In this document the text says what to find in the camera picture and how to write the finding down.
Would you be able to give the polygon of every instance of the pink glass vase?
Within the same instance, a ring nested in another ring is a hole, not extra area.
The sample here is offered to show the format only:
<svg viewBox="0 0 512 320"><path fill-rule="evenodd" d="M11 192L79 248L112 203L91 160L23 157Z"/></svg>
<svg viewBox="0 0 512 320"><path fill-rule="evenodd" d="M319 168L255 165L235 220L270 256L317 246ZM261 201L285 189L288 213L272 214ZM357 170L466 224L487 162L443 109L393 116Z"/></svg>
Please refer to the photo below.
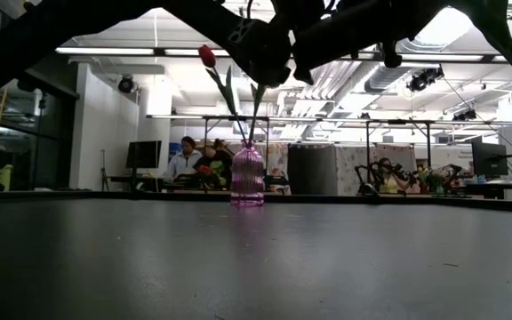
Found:
<svg viewBox="0 0 512 320"><path fill-rule="evenodd" d="M230 191L235 207L264 205L264 162L253 146L244 147L232 160Z"/></svg>

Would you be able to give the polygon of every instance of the person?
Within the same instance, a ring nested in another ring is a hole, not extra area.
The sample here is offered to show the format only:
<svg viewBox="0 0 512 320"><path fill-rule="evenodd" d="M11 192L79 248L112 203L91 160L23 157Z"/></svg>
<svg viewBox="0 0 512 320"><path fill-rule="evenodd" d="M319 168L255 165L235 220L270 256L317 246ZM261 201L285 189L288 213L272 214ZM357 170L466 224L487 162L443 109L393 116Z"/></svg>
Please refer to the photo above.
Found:
<svg viewBox="0 0 512 320"><path fill-rule="evenodd" d="M212 146L206 147L204 156L195 164L195 168L206 166L219 176L222 187L230 188L232 180L232 156L226 151L222 140L216 139Z"/></svg>
<svg viewBox="0 0 512 320"><path fill-rule="evenodd" d="M379 160L379 174L383 177L384 181L380 185L381 193L398 193L398 191L405 191L410 187L408 181L400 179L395 172L390 168L392 163L388 158L382 158Z"/></svg>
<svg viewBox="0 0 512 320"><path fill-rule="evenodd" d="M203 155L195 150L196 143L191 137L181 139L181 151L169 162L165 176L174 180L181 174L196 173L195 165Z"/></svg>

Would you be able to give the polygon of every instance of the computer monitor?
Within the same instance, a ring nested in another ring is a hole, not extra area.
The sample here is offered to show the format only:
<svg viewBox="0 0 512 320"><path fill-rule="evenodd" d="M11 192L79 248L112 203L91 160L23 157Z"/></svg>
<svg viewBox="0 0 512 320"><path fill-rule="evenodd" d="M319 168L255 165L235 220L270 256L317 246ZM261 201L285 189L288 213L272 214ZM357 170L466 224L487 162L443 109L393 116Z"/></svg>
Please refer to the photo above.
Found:
<svg viewBox="0 0 512 320"><path fill-rule="evenodd" d="M475 175L498 177L508 175L507 147L498 144L472 142Z"/></svg>
<svg viewBox="0 0 512 320"><path fill-rule="evenodd" d="M126 168L156 169L159 166L161 141L130 142Z"/></svg>

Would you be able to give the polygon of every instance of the gray tabletop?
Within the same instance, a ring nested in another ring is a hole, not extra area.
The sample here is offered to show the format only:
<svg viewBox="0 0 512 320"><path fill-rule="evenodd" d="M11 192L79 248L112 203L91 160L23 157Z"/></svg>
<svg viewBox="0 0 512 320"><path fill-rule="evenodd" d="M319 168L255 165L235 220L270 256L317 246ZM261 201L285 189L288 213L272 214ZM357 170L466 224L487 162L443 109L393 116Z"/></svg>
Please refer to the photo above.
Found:
<svg viewBox="0 0 512 320"><path fill-rule="evenodd" d="M512 319L512 213L0 204L4 319Z"/></svg>

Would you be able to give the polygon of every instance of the white pillar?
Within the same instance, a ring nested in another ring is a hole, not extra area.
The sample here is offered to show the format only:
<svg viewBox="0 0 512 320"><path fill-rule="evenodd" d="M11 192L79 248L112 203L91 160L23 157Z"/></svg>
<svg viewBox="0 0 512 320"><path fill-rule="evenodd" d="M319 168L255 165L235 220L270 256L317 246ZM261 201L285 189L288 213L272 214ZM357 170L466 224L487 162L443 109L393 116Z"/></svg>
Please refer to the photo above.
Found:
<svg viewBox="0 0 512 320"><path fill-rule="evenodd" d="M170 115L171 108L171 79L164 75L155 75L152 85L149 88L141 89L138 141L162 141L156 176L162 175L167 170L171 120L147 118L147 115Z"/></svg>

